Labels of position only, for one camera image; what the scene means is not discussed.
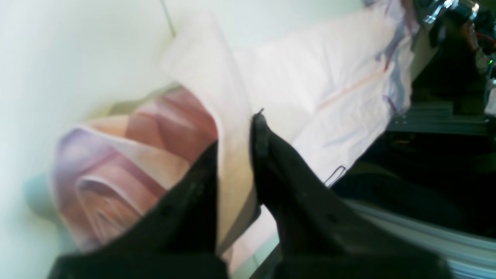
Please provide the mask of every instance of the wrinkled cloth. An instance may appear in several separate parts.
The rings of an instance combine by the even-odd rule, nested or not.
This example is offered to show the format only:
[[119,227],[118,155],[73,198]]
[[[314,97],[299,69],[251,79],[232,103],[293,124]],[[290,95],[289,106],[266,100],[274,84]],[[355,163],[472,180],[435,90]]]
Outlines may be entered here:
[[78,246],[90,251],[124,233],[218,140],[217,251],[227,251],[232,272],[277,233],[265,208],[251,224],[251,116],[263,108],[270,128],[331,186],[410,104],[411,25],[399,0],[377,0],[233,52],[213,16],[193,17],[161,63],[179,88],[61,140],[54,199]]

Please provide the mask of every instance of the white fabric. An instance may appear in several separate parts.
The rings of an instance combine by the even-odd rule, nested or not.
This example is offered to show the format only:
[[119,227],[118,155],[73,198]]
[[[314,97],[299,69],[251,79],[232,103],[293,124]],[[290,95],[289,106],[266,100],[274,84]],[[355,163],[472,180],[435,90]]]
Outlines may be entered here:
[[[392,112],[408,107],[411,36],[401,7],[384,4],[394,1],[234,53],[210,14],[194,17],[178,34],[162,67],[198,97],[219,130],[219,253],[255,210],[253,113],[263,108],[269,127],[331,185],[385,130]],[[230,270],[276,233],[264,209],[231,247]]]

